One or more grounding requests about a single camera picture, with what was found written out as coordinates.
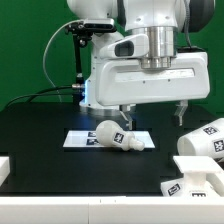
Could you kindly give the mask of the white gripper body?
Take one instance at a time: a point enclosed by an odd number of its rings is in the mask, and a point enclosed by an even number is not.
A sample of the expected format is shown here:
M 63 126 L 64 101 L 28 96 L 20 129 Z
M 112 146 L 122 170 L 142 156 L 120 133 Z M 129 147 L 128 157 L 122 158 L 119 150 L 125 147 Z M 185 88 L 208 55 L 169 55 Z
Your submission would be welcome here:
M 206 52 L 179 53 L 168 69 L 109 60 L 96 76 L 96 101 L 103 106 L 201 99 L 209 92 Z

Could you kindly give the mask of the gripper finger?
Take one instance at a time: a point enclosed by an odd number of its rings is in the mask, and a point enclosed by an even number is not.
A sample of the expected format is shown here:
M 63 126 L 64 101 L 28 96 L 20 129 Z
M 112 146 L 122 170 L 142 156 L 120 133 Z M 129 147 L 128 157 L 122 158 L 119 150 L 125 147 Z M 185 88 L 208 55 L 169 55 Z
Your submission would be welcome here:
M 126 121 L 126 127 L 129 130 L 132 130 L 133 129 L 133 119 L 130 115 L 131 108 L 128 105 L 120 105 L 119 111 L 120 111 L 122 117 L 124 118 L 124 120 Z
M 183 117 L 188 108 L 188 101 L 187 100 L 181 100 L 176 105 L 176 111 L 174 113 L 175 122 L 178 126 L 183 125 Z

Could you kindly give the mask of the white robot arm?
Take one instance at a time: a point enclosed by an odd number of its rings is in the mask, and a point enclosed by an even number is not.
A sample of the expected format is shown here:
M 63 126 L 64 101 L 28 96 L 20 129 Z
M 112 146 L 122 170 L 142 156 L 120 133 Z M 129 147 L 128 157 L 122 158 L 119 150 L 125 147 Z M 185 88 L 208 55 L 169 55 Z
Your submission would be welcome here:
M 191 99 L 210 92 L 207 53 L 191 44 L 179 48 L 179 33 L 203 29 L 215 0 L 67 0 L 79 17 L 71 25 L 79 44 L 93 44 L 91 75 L 80 109 L 122 114 L 137 104 L 177 101 L 181 117 Z

